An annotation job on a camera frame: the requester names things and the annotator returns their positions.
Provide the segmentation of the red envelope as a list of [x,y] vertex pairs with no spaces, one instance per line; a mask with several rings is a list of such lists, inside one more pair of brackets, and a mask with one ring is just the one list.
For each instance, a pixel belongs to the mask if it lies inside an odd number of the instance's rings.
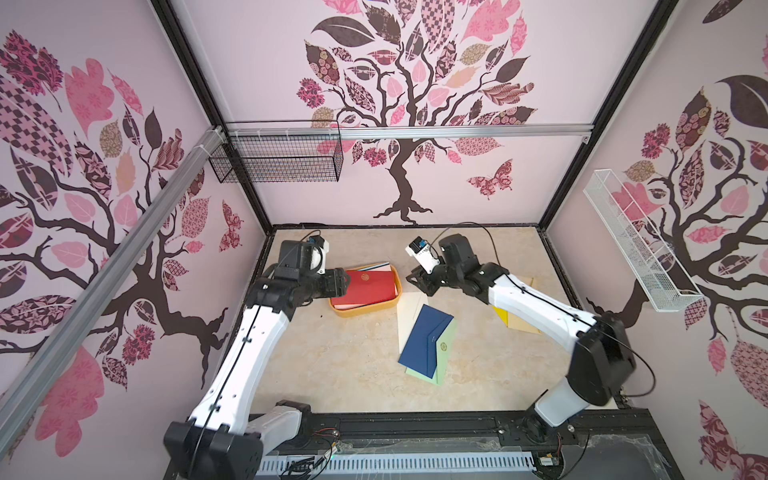
[[349,310],[387,302],[398,294],[395,275],[388,270],[346,270],[350,277],[347,292],[330,300],[337,310]]

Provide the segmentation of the aluminium rail left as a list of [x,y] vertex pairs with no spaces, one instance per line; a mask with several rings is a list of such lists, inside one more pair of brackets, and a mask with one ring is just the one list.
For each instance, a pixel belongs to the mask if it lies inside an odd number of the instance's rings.
[[63,321],[21,371],[1,400],[1,456],[5,457],[29,418],[75,356],[90,330],[129,275],[142,252],[155,239],[182,194],[203,169],[210,153],[225,140],[223,128],[205,131],[167,186],[139,217],[115,253],[81,293]]

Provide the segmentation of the white envelope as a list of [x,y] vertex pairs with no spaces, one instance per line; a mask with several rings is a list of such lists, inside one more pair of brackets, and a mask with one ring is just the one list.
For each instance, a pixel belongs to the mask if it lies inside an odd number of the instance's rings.
[[405,348],[422,307],[427,304],[428,297],[422,292],[406,292],[401,295],[397,304],[397,333],[400,353]]

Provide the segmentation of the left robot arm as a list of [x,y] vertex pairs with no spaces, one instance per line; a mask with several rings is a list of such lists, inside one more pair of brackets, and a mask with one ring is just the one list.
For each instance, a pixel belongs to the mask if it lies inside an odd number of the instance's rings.
[[330,244],[312,231],[286,240],[276,263],[249,287],[235,339],[202,400],[163,444],[180,479],[252,479],[265,455],[297,438],[307,404],[280,401],[256,419],[250,409],[267,363],[298,308],[346,294],[350,278],[329,269]]

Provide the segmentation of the yellow plastic storage box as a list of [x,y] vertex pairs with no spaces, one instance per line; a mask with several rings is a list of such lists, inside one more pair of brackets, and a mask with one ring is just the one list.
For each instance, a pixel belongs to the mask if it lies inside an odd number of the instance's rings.
[[349,269],[346,269],[346,270],[361,270],[361,271],[372,270],[372,271],[375,271],[375,270],[388,270],[388,269],[391,269],[394,272],[394,275],[395,275],[395,281],[396,281],[396,286],[397,286],[397,290],[398,290],[398,294],[397,294],[395,299],[387,301],[387,302],[375,304],[375,305],[369,305],[369,306],[365,306],[365,307],[358,307],[358,308],[349,309],[349,310],[337,310],[337,309],[335,309],[331,305],[331,303],[329,301],[331,309],[340,317],[350,318],[350,317],[354,317],[354,316],[359,316],[359,315],[363,315],[363,314],[367,314],[367,313],[373,313],[373,312],[377,312],[377,311],[384,310],[384,309],[387,309],[387,308],[395,307],[397,305],[400,297],[401,297],[401,294],[402,294],[402,284],[401,284],[401,280],[400,280],[400,277],[399,277],[399,274],[398,274],[396,268],[390,262],[383,262],[383,263],[372,264],[372,265],[367,265],[367,266],[361,266],[361,267],[356,267],[356,268],[349,268]]

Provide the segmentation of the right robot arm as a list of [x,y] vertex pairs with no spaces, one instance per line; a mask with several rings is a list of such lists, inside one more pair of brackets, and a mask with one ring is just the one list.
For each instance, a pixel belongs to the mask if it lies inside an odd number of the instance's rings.
[[453,288],[513,314],[571,355],[566,375],[526,411],[518,428],[543,443],[559,426],[590,406],[602,407],[636,370],[623,322],[608,312],[589,313],[524,284],[505,267],[482,264],[469,240],[449,235],[433,247],[418,236],[405,247],[418,262],[407,281],[431,297]]

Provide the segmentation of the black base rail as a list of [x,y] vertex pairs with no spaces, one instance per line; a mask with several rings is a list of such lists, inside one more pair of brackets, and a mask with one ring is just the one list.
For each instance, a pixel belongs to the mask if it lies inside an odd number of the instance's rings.
[[[520,411],[314,413],[300,435],[262,459],[252,479],[678,479],[681,471],[644,409],[584,411],[535,443]],[[535,472],[323,474],[334,454],[526,452]]]

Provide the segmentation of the aluminium rail back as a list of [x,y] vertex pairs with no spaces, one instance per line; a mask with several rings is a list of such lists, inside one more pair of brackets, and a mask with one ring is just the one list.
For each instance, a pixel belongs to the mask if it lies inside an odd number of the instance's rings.
[[364,128],[229,128],[235,137],[245,136],[308,136],[330,135],[341,140],[382,140],[382,139],[429,139],[429,138],[513,138],[513,137],[590,137],[590,124],[521,124],[521,125],[470,125],[470,126],[405,126],[405,127],[364,127]]

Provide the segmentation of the yellow envelope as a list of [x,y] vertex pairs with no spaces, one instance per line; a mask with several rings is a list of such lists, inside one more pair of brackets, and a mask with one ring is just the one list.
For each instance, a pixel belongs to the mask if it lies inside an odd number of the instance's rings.
[[509,313],[506,310],[494,307],[494,312],[498,316],[498,318],[502,321],[502,323],[508,327],[509,326]]

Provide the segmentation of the beige envelope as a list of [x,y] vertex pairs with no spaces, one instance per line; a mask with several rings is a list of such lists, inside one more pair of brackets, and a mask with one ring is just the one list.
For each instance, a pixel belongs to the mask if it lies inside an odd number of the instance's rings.
[[[519,280],[521,280],[525,285],[529,287],[533,287],[535,283],[535,279],[533,277],[519,277]],[[504,321],[505,325],[512,330],[517,330],[521,332],[526,333],[532,333],[540,335],[541,331],[531,324],[529,324],[527,321],[523,320],[518,315],[515,315],[511,312],[507,312],[506,320]]]

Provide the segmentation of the aluminium rail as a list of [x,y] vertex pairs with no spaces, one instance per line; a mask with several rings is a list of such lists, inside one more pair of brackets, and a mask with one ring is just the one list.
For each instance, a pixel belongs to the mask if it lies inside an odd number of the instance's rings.
[[210,153],[225,140],[223,128],[205,131],[167,186],[139,217],[115,253],[81,293],[63,321],[21,371],[1,400],[1,456],[5,457],[29,418],[75,356],[90,330],[129,275],[142,252],[155,239],[182,194],[203,169]]
[[590,137],[590,124],[521,124],[521,125],[470,125],[470,126],[405,126],[405,127],[364,127],[364,128],[229,128],[235,137],[245,136],[308,136],[330,135],[341,140],[382,140],[382,139],[429,139],[429,138],[513,138],[513,137]]

